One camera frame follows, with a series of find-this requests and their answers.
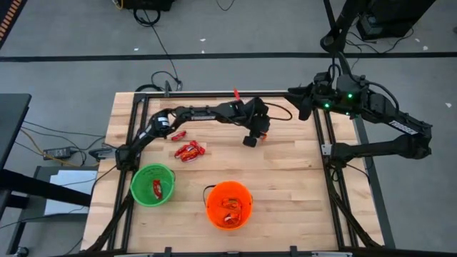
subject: gray floor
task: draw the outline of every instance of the gray floor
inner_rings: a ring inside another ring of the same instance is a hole
[[[338,13],[343,1],[332,3]],[[456,9],[457,1],[437,1],[415,25],[415,34],[394,51],[423,51],[424,46],[427,51],[457,51],[457,35],[452,32],[457,26]],[[238,0],[228,12],[219,10],[213,0],[181,0],[156,28],[171,54],[322,52],[318,40],[328,31],[328,22],[319,0]],[[380,40],[375,47],[387,49],[392,42]],[[347,51],[358,50],[348,47]],[[0,50],[0,56],[92,54],[162,54],[162,50],[152,30],[136,24],[129,12],[117,11],[109,0],[76,4],[29,0]],[[326,70],[329,60],[186,60],[175,61],[175,65],[187,91],[230,90],[234,86],[260,90],[307,84],[316,72]],[[457,179],[453,149],[457,145],[453,135],[457,125],[456,67],[457,59],[363,59],[354,69],[354,73],[366,74],[387,86],[403,111],[434,125],[432,156],[421,161],[376,158],[398,248],[457,252],[457,191],[453,186]],[[0,83],[1,92],[33,96],[28,121],[55,129],[104,133],[115,92],[133,91],[159,70],[171,71],[169,62],[0,63]],[[158,82],[165,79],[158,77]],[[382,125],[366,124],[366,128],[371,141],[398,135]],[[80,147],[91,141],[81,136],[69,138]],[[36,139],[44,148],[66,145],[57,138]],[[22,136],[17,141],[29,143]],[[7,168],[31,175],[37,165],[53,164],[15,146]],[[8,209],[0,225],[16,221],[17,215],[17,210]],[[11,230],[2,229],[0,241],[7,242]],[[62,254],[83,231],[83,223],[31,224],[21,244],[31,247],[31,256]]]

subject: power adapter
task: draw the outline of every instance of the power adapter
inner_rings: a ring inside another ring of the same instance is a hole
[[[57,158],[57,159],[66,159],[70,158],[74,151],[71,150],[71,147],[63,147],[63,148],[54,148],[54,149],[46,149],[43,150],[45,155],[43,155],[43,160],[48,161],[52,160],[47,156]]]

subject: wooden tabletop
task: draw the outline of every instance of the wooden tabletop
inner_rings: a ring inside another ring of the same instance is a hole
[[[106,142],[120,146],[126,141],[133,93],[117,93],[109,121]],[[141,166],[162,163],[176,173],[176,190],[169,202],[154,208],[134,204],[129,252],[221,251],[299,251],[336,250],[336,238],[312,117],[299,121],[298,111],[283,98],[262,98],[292,112],[292,121],[271,121],[268,139],[256,148],[242,144],[245,128],[216,121],[185,123],[185,140],[172,142],[157,139],[141,155]],[[149,115],[177,106],[217,105],[227,98],[152,99]],[[287,117],[283,110],[271,106],[271,117]],[[338,142],[357,144],[356,132],[347,116],[332,114]],[[197,140],[206,154],[196,161],[182,163],[174,152],[186,142]],[[364,170],[361,159],[351,165]],[[115,165],[102,161],[98,176]],[[367,178],[352,168],[343,170],[352,212],[373,240],[383,243]],[[81,249],[88,248],[112,217],[119,171],[103,177],[96,185]],[[235,180],[253,195],[253,214],[248,223],[236,231],[215,228],[206,217],[202,200],[205,186]],[[116,247],[121,245],[121,220]],[[346,222],[341,222],[345,242],[349,245]]]

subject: black robotic arm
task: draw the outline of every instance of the black robotic arm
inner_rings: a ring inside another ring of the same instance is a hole
[[[342,53],[338,54],[340,59],[346,61]],[[322,145],[323,154],[329,157],[333,166],[345,167],[353,158],[368,156],[399,155],[420,159],[431,154],[428,147],[431,125],[400,111],[395,97],[392,96],[394,105],[383,94],[369,88],[370,85],[383,88],[382,85],[351,73],[339,76],[335,88],[332,87],[332,81],[330,71],[326,71],[317,74],[313,83],[306,87],[288,89],[286,99],[299,110],[299,119],[307,120],[315,108],[320,108],[347,115],[351,119],[360,116],[374,124],[387,124],[404,133],[395,140],[381,143]]]
[[[166,138],[187,121],[219,121],[223,124],[243,126],[249,130],[243,144],[255,147],[257,139],[265,135],[270,127],[270,117],[267,113],[268,106],[259,97],[247,103],[237,100],[218,106],[180,106],[176,109],[163,109],[149,119],[144,130],[137,132],[131,144],[124,144],[116,150],[116,167],[124,171],[138,168],[136,157],[149,143],[156,138]],[[169,120],[170,115],[175,117],[172,124]]]

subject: orange bucket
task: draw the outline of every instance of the orange bucket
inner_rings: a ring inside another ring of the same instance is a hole
[[[206,215],[215,227],[230,231],[242,227],[252,214],[253,199],[249,190],[236,181],[224,181],[213,187],[205,202]]]

